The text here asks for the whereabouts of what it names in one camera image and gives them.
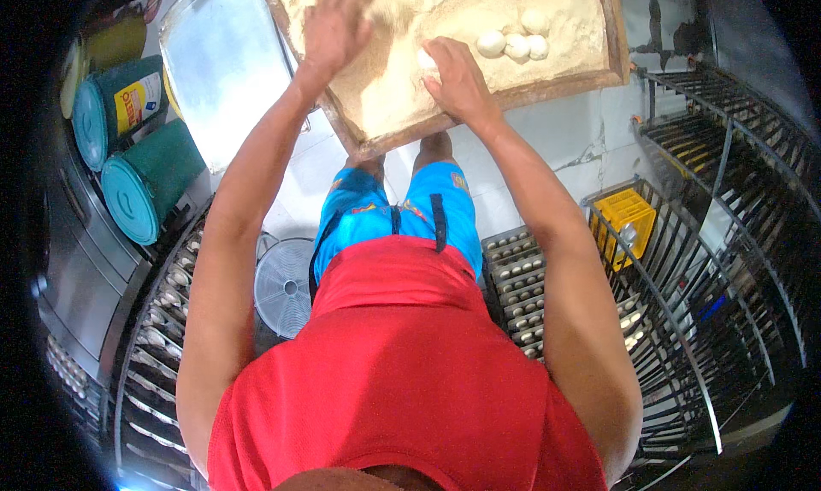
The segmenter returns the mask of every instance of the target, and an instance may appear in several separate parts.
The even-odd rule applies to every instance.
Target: dough ball
[[[438,71],[436,62],[423,47],[416,53],[416,62],[423,71]]]
[[[478,53],[486,58],[495,58],[505,50],[505,35],[501,31],[488,31],[479,35],[476,40]]]
[[[531,34],[527,38],[527,45],[530,48],[531,60],[543,60],[548,57],[550,46],[548,41],[540,34]]]
[[[521,15],[521,25],[530,34],[544,34],[544,31],[548,28],[548,17],[540,10],[528,8]]]
[[[505,54],[511,58],[524,58],[530,54],[530,44],[524,35],[518,33],[505,37]]]

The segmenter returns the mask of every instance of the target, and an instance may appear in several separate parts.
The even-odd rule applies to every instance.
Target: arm
[[[425,86],[482,140],[544,250],[544,361],[612,485],[635,453],[642,402],[595,240],[556,174],[505,122],[467,45],[437,38],[425,49],[442,81],[427,78]]]
[[[208,477],[211,426],[222,394],[253,358],[254,254],[299,129],[334,75],[369,42],[371,0],[319,0],[305,21],[293,83],[240,147],[205,223],[177,381],[177,418],[191,461]]]

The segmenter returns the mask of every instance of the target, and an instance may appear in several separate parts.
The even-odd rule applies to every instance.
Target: blue shorts
[[[442,195],[447,219],[446,243],[465,256],[478,280],[482,274],[482,249],[476,233],[476,210],[465,174],[453,163],[430,163],[416,172],[410,180],[407,197],[399,204],[402,220],[399,234],[436,240],[431,194]],[[339,225],[323,241],[313,264],[317,283],[334,256],[345,248],[393,234],[391,205],[387,203],[385,188],[358,168],[343,168],[334,177],[322,207],[315,245],[337,211],[343,212]]]

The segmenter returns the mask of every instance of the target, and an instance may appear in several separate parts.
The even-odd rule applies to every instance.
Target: red shirt
[[[222,397],[214,489],[269,491],[319,467],[405,465],[450,490],[606,489],[538,361],[490,320],[467,261],[392,236],[348,247],[310,321]]]

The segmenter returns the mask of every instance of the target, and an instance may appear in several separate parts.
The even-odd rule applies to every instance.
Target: flour
[[[304,55],[304,10],[316,0],[282,0],[292,20],[291,39]],[[544,13],[549,55],[514,62],[485,58],[476,40],[491,30],[527,34],[522,13]],[[375,36],[330,88],[360,139],[373,139],[409,127],[441,112],[425,90],[417,63],[423,40],[446,36],[465,42],[491,92],[608,68],[604,16],[599,0],[375,0]]]

